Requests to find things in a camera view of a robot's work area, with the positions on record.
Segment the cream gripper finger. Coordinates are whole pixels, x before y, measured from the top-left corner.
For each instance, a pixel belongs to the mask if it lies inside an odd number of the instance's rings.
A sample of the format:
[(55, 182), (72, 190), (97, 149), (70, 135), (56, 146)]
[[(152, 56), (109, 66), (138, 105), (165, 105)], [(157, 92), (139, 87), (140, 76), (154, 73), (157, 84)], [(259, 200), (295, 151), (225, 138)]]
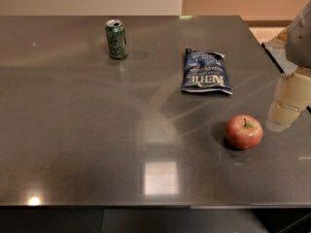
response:
[(268, 111), (267, 128), (273, 132), (284, 131), (310, 105), (311, 69), (298, 67), (291, 74), (282, 74)]

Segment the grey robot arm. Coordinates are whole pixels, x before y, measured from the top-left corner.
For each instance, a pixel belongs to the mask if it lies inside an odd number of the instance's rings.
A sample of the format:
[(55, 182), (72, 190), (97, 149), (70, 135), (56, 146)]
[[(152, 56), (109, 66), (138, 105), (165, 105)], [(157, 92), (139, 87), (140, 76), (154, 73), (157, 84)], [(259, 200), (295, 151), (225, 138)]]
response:
[(296, 66), (279, 78), (266, 120), (274, 132), (289, 128), (311, 105), (311, 1), (287, 29), (286, 59)]

